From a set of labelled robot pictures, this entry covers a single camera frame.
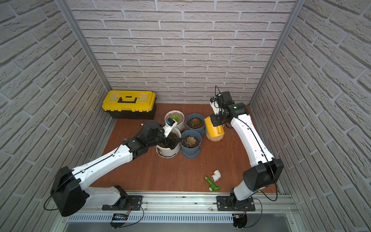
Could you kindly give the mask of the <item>large white pot succulent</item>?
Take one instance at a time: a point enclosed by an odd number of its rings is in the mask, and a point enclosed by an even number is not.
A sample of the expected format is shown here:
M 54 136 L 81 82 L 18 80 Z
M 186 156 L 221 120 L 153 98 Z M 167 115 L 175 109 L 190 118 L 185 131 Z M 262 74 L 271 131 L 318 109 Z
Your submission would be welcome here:
M 171 134 L 173 133 L 176 134 L 176 137 L 181 138 L 181 132 L 177 128 L 172 129 Z M 156 152 L 160 157 L 169 159 L 177 155 L 177 153 L 180 151 L 180 147 L 180 143 L 178 143 L 174 149 L 156 146 Z

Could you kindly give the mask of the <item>yellow watering can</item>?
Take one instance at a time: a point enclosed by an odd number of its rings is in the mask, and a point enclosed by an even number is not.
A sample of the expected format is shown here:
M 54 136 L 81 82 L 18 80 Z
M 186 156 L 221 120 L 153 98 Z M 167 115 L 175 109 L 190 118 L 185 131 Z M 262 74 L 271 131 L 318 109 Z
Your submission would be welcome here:
M 205 125 L 210 137 L 217 137 L 225 134 L 223 126 L 214 127 L 210 117 L 205 118 Z

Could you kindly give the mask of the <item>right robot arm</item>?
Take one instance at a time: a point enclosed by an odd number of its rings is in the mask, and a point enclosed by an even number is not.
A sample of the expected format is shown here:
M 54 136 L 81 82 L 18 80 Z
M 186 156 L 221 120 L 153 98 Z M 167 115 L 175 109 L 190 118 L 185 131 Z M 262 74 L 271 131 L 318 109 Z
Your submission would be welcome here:
M 276 159 L 259 137 L 247 108 L 235 103 L 228 91 L 216 93 L 210 99 L 213 114 L 205 119 L 209 139 L 224 135 L 224 126 L 230 124 L 241 139 L 250 160 L 250 169 L 243 173 L 242 182 L 231 190 L 221 202 L 223 210 L 245 210 L 253 203 L 252 196 L 266 187 L 275 185 L 284 169 L 281 159 Z

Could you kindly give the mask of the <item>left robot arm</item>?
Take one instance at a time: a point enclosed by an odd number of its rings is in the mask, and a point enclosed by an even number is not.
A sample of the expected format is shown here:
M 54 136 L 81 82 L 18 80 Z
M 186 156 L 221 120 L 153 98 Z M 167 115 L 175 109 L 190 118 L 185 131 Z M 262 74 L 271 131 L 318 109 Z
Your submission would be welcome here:
M 181 138 L 169 137 L 177 122 L 168 118 L 164 124 L 149 120 L 132 138 L 123 141 L 113 151 L 78 167 L 60 168 L 54 178 L 50 197 L 63 217 L 71 216 L 86 204 L 89 194 L 85 192 L 93 182 L 117 167 L 128 163 L 160 144 L 174 149 Z

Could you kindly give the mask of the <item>white pipe elbow fitting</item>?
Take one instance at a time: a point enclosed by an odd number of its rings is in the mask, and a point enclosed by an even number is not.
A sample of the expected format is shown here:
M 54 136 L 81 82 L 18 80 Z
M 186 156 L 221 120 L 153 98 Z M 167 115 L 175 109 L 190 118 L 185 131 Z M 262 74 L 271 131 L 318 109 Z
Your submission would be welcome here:
M 212 179 L 213 182 L 217 182 L 218 180 L 220 180 L 221 179 L 221 173 L 220 173 L 220 171 L 219 170 L 215 170 L 214 171 L 214 174 L 211 175 L 211 179 Z

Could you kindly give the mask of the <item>blue pot succulent front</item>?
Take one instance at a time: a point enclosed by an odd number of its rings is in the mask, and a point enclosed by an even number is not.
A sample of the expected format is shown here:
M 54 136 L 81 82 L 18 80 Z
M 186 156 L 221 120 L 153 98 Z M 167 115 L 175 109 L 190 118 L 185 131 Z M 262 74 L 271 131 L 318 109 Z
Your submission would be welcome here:
M 201 135 L 195 130 L 187 130 L 182 134 L 181 152 L 189 159 L 194 159 L 201 153 Z

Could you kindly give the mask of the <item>blue pot succulent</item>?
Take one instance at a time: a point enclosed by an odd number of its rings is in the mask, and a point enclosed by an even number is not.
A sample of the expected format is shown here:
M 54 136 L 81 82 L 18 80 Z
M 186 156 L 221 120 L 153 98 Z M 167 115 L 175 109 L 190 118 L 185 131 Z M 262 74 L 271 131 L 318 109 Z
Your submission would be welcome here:
M 205 119 L 200 114 L 191 114 L 186 118 L 186 128 L 197 131 L 201 136 L 206 134 Z
M 182 134 L 181 152 L 189 159 L 194 159 L 201 153 L 201 135 L 195 130 L 187 130 Z

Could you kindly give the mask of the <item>blue pot succulent back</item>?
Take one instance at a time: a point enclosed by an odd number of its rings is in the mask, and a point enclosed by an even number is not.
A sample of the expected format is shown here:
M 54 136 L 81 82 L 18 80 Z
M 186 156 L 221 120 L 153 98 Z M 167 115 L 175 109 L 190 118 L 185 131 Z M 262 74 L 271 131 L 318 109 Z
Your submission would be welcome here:
M 186 128 L 197 131 L 201 136 L 206 134 L 205 119 L 200 114 L 191 114 L 186 118 Z

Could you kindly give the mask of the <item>yellow black toolbox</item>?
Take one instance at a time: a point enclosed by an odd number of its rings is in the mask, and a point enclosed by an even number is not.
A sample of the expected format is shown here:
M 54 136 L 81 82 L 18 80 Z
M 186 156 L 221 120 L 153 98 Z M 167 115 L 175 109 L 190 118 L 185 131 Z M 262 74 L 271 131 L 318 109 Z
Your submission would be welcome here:
M 153 120 L 156 94 L 151 91 L 112 90 L 105 97 L 102 108 L 113 119 Z

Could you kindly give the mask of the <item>left controller board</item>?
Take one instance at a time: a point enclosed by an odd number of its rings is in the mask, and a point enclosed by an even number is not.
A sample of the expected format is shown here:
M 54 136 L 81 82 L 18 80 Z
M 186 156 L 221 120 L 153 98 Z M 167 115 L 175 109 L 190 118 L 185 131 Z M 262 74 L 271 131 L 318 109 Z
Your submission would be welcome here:
M 121 228 L 125 225 L 128 218 L 129 218 L 129 215 L 127 214 L 115 213 L 112 216 L 110 225 L 112 226 L 113 229 Z

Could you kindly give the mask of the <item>controller board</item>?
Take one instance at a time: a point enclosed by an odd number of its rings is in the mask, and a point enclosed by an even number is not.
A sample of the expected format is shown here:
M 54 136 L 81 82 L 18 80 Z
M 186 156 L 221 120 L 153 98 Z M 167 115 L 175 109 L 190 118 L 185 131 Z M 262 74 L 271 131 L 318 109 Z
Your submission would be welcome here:
M 233 227 L 243 230 L 247 225 L 247 214 L 233 214 L 232 220 Z
M 112 216 L 110 225 L 112 226 L 113 229 L 121 228 L 125 225 L 128 218 L 129 218 L 129 215 L 127 214 L 115 213 Z

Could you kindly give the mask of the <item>right controller board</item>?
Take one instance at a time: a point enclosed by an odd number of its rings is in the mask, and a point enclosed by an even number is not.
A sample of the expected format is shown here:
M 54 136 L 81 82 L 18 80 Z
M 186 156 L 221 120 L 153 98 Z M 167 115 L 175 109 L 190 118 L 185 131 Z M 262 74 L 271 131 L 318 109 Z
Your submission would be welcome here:
M 243 230 L 247 225 L 247 214 L 233 214 L 232 220 L 233 227 Z

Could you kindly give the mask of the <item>aluminium rail frame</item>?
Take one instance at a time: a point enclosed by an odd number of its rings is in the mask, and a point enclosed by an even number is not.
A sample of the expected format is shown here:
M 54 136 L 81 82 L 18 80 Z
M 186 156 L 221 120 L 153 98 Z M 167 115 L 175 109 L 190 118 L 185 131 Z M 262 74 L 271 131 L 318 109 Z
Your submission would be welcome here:
M 103 211 L 101 206 L 86 206 L 79 212 L 62 217 L 58 216 L 54 228 L 62 230 L 66 223 L 108 223 L 113 214 L 129 215 L 125 225 L 134 223 L 233 223 L 233 214 L 247 214 L 247 224 L 255 223 L 256 216 L 259 222 L 263 215 L 283 216 L 288 225 L 295 230 L 300 225 L 299 212 L 290 195 L 279 195 L 275 202 L 267 197 L 256 194 L 252 197 L 256 210 L 246 211 L 218 211 L 216 196 L 228 196 L 226 193 L 186 193 L 186 192 L 159 192 L 159 191 L 129 191 L 128 195 L 142 195 L 140 211 Z

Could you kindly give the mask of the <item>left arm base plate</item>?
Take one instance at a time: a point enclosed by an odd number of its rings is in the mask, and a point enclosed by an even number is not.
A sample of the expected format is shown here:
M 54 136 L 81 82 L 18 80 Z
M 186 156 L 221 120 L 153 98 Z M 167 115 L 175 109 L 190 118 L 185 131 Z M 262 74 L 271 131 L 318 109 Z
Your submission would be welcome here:
M 142 195 L 128 195 L 128 196 L 121 196 L 119 200 L 109 206 L 103 205 L 103 211 L 129 211 L 129 207 L 131 211 L 140 211 L 142 205 L 143 196 Z

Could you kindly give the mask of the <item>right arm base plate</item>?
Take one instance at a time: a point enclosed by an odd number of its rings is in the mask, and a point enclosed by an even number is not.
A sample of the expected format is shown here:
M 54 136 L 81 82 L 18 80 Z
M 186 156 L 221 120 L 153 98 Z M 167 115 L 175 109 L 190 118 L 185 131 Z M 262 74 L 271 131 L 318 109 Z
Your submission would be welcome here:
M 218 211 L 246 211 L 253 212 L 256 210 L 252 197 L 238 201 L 234 196 L 216 196 L 216 206 Z

